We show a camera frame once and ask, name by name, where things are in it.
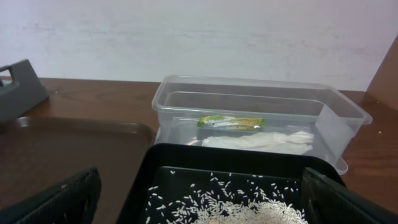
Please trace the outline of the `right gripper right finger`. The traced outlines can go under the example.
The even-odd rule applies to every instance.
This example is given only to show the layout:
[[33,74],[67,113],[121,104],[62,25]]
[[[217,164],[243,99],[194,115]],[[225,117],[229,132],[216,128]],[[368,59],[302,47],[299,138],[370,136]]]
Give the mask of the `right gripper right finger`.
[[315,169],[304,170],[301,190],[301,202],[309,223],[397,224],[397,214]]

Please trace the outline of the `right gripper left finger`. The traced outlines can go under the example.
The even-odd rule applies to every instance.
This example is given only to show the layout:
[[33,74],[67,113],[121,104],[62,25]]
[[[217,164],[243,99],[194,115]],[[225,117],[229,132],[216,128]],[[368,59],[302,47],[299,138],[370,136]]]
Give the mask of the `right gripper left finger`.
[[96,167],[73,176],[1,210],[1,223],[91,224],[101,194]]

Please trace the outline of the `white napkin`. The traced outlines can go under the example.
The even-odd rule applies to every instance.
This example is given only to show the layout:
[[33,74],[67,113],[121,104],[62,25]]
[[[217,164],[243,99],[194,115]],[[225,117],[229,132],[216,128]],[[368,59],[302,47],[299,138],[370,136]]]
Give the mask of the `white napkin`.
[[304,131],[293,134],[262,132],[237,138],[212,136],[202,140],[201,145],[223,149],[302,155],[313,149],[313,140],[314,135]]

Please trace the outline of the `green snack wrapper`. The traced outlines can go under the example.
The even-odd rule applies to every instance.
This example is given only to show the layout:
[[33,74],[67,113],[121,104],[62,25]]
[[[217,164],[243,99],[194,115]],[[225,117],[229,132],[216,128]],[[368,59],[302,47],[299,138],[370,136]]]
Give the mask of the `green snack wrapper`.
[[201,117],[197,126],[211,129],[256,130],[265,126],[266,121],[259,118],[236,118],[233,116]]

